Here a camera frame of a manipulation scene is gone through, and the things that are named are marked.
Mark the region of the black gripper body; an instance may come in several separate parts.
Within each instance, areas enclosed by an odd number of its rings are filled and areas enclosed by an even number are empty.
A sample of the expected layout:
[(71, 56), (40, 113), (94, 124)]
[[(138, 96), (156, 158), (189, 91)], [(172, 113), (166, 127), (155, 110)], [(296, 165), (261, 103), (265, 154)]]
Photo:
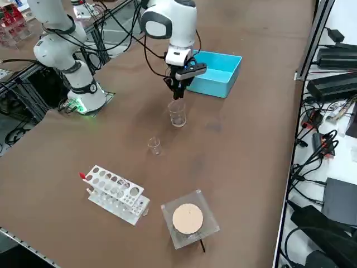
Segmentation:
[(188, 62), (184, 66), (171, 65), (168, 79), (182, 81), (204, 74), (206, 71), (207, 65), (205, 63)]

